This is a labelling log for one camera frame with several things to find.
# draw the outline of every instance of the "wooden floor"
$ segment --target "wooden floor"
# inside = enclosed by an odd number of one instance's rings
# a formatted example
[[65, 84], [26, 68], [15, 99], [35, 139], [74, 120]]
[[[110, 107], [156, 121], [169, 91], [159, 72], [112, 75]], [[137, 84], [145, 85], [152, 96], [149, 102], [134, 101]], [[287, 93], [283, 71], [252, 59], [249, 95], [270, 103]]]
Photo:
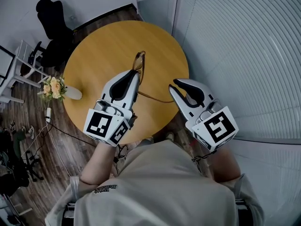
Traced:
[[[75, 42], [80, 42], [97, 28], [122, 20], [140, 20], [140, 17], [133, 8], [126, 8], [101, 18], [77, 31], [74, 40]], [[49, 69], [46, 72], [51, 75], [55, 74], [54, 69]], [[33, 75], [31, 79], [35, 81], [39, 80], [37, 75]], [[39, 129], [46, 125], [44, 116], [46, 115], [46, 108], [48, 106], [37, 96], [38, 92], [39, 89], [36, 87], [17, 83], [13, 89], [12, 96], [24, 99], [25, 103], [19, 104], [10, 102], [7, 104], [7, 107], [2, 114], [4, 120], [3, 126], [8, 127], [9, 123], [12, 120], [15, 120], [17, 129], [20, 129], [22, 125], [26, 125], [27, 127], [33, 125], [37, 135]], [[96, 145], [94, 140], [84, 135], [73, 125], [64, 109], [63, 103], [53, 100], [50, 102], [50, 107], [52, 108], [53, 123], [58, 128]], [[199, 144], [195, 143], [193, 138], [191, 138], [184, 129], [184, 121], [179, 113], [165, 128], [155, 135], [155, 141], [164, 139], [165, 133], [169, 130], [175, 133], [176, 143], [189, 154], [203, 154]], [[50, 134], [69, 174], [72, 176], [78, 175], [92, 156], [94, 148], [89, 144], [56, 130], [55, 128], [51, 129]], [[26, 139], [22, 142], [22, 152], [25, 152], [31, 142], [32, 140], [30, 139]], [[35, 153], [42, 144], [43, 138], [38, 137], [31, 146], [30, 151]], [[137, 143], [133, 143], [128, 146], [130, 149], [133, 149], [136, 145]], [[36, 171], [41, 174], [45, 180], [32, 182], [30, 179], [30, 184], [27, 188], [18, 189], [12, 196], [12, 200], [15, 204], [19, 202], [22, 204], [22, 206], [17, 208], [19, 211], [28, 209], [29, 207], [33, 208], [33, 211], [24, 215], [27, 223], [31, 226], [44, 225], [46, 214], [54, 206], [55, 202], [60, 198], [69, 184], [69, 176], [55, 147], [51, 143], [49, 135], [45, 137], [44, 146], [38, 151], [37, 156], [41, 159], [41, 167], [37, 167]], [[120, 165], [118, 164], [118, 168], [121, 168], [123, 162], [120, 161], [119, 163]], [[206, 170], [206, 162], [204, 161], [203, 163], [204, 170]], [[114, 167], [112, 167], [112, 173], [113, 175], [116, 174]]]

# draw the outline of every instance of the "round wooden table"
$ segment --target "round wooden table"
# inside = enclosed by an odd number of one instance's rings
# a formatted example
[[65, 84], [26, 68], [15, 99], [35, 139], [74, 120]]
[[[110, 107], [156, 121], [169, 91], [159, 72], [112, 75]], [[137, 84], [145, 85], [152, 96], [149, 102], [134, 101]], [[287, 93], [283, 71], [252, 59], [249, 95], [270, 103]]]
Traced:
[[[81, 100], [66, 98], [65, 109], [83, 131], [89, 108], [100, 98], [107, 81], [130, 70], [138, 52], [144, 50], [145, 71], [139, 90], [154, 98], [171, 101], [168, 85], [175, 78], [188, 78], [188, 64], [178, 42], [163, 29], [140, 21], [122, 21], [101, 27], [74, 50], [64, 71], [65, 84], [79, 89]], [[121, 144], [148, 138], [175, 116], [175, 103], [164, 104], [138, 95], [133, 105], [138, 116]]]

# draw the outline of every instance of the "beige t-shirt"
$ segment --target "beige t-shirt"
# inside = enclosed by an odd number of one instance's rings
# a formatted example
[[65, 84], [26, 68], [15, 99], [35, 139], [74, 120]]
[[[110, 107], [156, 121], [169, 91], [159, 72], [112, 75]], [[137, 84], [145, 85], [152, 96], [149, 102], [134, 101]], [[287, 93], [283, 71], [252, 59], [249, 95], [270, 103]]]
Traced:
[[170, 141], [138, 147], [117, 178], [77, 200], [75, 226], [238, 225], [236, 199], [254, 225], [263, 212], [246, 176], [218, 184], [203, 177], [190, 156]]

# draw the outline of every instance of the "flower vase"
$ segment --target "flower vase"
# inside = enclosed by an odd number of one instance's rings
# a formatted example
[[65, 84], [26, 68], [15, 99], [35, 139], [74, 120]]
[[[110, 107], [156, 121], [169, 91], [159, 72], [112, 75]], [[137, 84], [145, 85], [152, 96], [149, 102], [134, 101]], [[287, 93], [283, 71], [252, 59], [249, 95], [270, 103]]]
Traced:
[[70, 99], [80, 100], [83, 94], [78, 89], [67, 85], [65, 96], [69, 97]]

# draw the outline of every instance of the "flower bouquet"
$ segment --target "flower bouquet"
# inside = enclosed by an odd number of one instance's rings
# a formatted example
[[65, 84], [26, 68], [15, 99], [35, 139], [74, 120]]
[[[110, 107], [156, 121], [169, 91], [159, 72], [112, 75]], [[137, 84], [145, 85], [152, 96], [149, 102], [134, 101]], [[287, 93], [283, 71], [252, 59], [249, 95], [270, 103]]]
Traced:
[[49, 76], [49, 78], [43, 81], [44, 87], [43, 91], [39, 92], [38, 95], [46, 101], [50, 101], [53, 98], [62, 101], [64, 99], [64, 94], [67, 91], [64, 79], [62, 77], [56, 79], [55, 77]]

